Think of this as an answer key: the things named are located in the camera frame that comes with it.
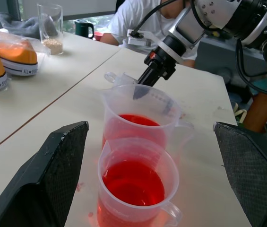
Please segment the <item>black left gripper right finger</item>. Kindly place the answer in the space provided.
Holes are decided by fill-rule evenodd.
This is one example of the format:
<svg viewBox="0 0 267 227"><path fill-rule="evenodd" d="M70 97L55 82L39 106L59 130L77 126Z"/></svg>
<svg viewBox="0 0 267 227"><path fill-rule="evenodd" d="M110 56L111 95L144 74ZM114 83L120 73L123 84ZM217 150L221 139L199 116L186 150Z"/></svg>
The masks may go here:
<svg viewBox="0 0 267 227"><path fill-rule="evenodd" d="M253 227L267 227L267 138L215 122L213 131L230 186Z"/></svg>

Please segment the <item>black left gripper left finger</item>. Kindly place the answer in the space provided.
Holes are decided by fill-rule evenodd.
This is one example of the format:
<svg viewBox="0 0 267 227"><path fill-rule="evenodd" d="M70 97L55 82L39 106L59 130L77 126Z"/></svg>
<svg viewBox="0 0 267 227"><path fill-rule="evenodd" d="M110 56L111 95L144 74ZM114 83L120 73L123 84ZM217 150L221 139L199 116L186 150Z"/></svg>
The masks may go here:
<svg viewBox="0 0 267 227"><path fill-rule="evenodd" d="M0 227L63 227L80 176L89 124L63 126L16 172L0 195Z"/></svg>

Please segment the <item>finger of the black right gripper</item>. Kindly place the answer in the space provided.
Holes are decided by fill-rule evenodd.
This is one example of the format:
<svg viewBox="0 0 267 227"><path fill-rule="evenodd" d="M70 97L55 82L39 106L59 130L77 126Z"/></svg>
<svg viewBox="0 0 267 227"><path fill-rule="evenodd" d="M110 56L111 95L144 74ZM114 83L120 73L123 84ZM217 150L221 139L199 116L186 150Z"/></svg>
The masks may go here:
<svg viewBox="0 0 267 227"><path fill-rule="evenodd" d="M145 85L153 87L154 84L158 81L159 74L157 70L148 68L145 78Z"/></svg>
<svg viewBox="0 0 267 227"><path fill-rule="evenodd" d="M151 75L152 71L153 70L148 67L142 74L142 76L138 79L138 85L135 86L133 100L140 99L149 92L149 88L140 85L148 85L148 77Z"/></svg>

